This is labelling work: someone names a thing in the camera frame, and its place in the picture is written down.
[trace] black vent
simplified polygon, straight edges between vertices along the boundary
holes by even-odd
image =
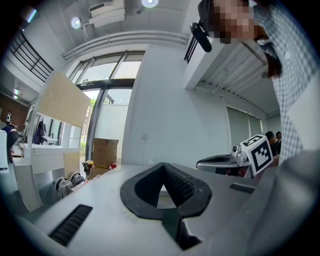
[[[60,245],[67,246],[92,209],[90,206],[80,204],[62,221],[49,237]]]
[[[195,193],[195,186],[190,181],[167,166],[165,167],[164,186],[177,207],[190,199]]]
[[[255,191],[254,187],[235,184],[235,183],[230,186],[230,189],[248,193],[248,194],[252,194]]]
[[[104,3],[104,2],[101,2],[101,3],[98,3],[98,4],[90,7],[90,8],[89,8],[89,11],[92,12],[92,11],[97,10],[97,9],[99,9],[99,8],[101,8],[101,7],[104,7],[104,6],[105,6],[105,3]]]

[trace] ceiling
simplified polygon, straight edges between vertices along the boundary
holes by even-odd
[[[18,89],[18,97],[28,103],[33,102],[39,95],[35,90],[31,89],[25,83],[16,78],[13,74],[11,74],[11,72],[7,70],[3,65],[0,66],[0,86],[2,88],[5,88],[12,94],[14,94],[15,89]]]
[[[219,87],[261,109],[267,116],[279,112],[273,82],[262,78],[266,57],[254,41],[246,42],[259,60],[242,44],[226,44],[201,79],[200,87]]]
[[[124,0],[125,20],[98,28],[88,25],[91,39],[117,32],[159,30],[181,33],[191,0],[159,0],[154,8],[142,7],[141,0]],[[89,7],[104,0],[47,0],[37,9],[44,17],[65,51],[85,43],[82,28],[71,27],[71,19],[79,17],[85,24],[92,18]]]

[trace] railing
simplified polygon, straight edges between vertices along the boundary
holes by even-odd
[[[12,54],[37,78],[45,82],[54,70],[32,47],[22,33],[13,38],[9,46]]]
[[[198,41],[193,36],[191,39],[191,42],[189,44],[188,50],[186,51],[186,54],[184,56],[184,60],[189,64],[189,61],[192,58],[192,55],[194,54],[194,51],[197,47]]]

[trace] gray machine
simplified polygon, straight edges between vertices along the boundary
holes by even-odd
[[[237,176],[240,168],[246,168],[245,177],[252,178],[251,163],[241,145],[234,145],[231,154],[222,154],[207,157],[196,163],[196,168],[201,171]]]
[[[262,255],[309,220],[319,154],[269,168],[259,182],[177,164],[120,166],[52,206],[31,234],[54,255]],[[162,185],[179,214],[175,236],[157,209]]]

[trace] wooden panel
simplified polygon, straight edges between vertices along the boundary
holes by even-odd
[[[80,152],[64,154],[64,177],[80,172]]]
[[[57,73],[48,85],[38,112],[59,121],[83,127],[90,103],[87,97],[63,73]]]

